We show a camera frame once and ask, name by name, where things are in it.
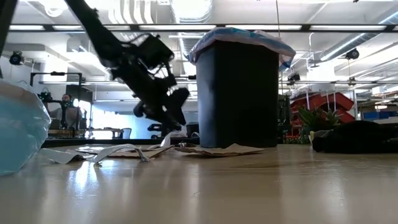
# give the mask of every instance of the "black trash can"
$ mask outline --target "black trash can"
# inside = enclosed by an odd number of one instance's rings
[[[201,147],[277,145],[278,53],[215,41],[196,68]]]

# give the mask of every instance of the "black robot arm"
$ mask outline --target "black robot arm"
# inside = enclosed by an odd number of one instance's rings
[[[134,108],[136,116],[144,116],[168,126],[180,129],[185,125],[182,105],[189,96],[186,88],[171,93],[175,86],[169,62],[174,53],[159,40],[159,36],[142,34],[145,40],[136,45],[121,42],[105,28],[95,9],[84,0],[65,0],[93,43],[100,62],[111,69],[113,78],[120,78],[141,101]],[[165,67],[168,76],[157,78],[149,70]]]

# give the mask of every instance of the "floor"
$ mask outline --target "floor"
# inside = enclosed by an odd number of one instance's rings
[[[0,223],[398,223],[398,155],[279,146],[209,158],[52,164],[0,177]]]

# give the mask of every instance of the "plastic trash bag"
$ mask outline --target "plastic trash bag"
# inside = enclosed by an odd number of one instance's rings
[[[39,151],[50,123],[30,86],[0,79],[0,175],[17,172]]]
[[[219,27],[205,34],[197,44],[193,46],[189,55],[186,55],[186,58],[192,64],[195,64],[200,52],[216,40],[264,46],[279,54],[279,70],[290,68],[292,60],[296,55],[296,51],[292,47],[285,44],[280,38],[269,35],[264,31],[256,30],[255,32],[250,32],[233,27]]]

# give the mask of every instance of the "green plant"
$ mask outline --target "green plant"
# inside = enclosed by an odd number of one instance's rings
[[[325,112],[321,108],[308,110],[304,107],[298,109],[300,119],[305,126],[306,134],[310,131],[330,130],[339,122],[337,111]]]

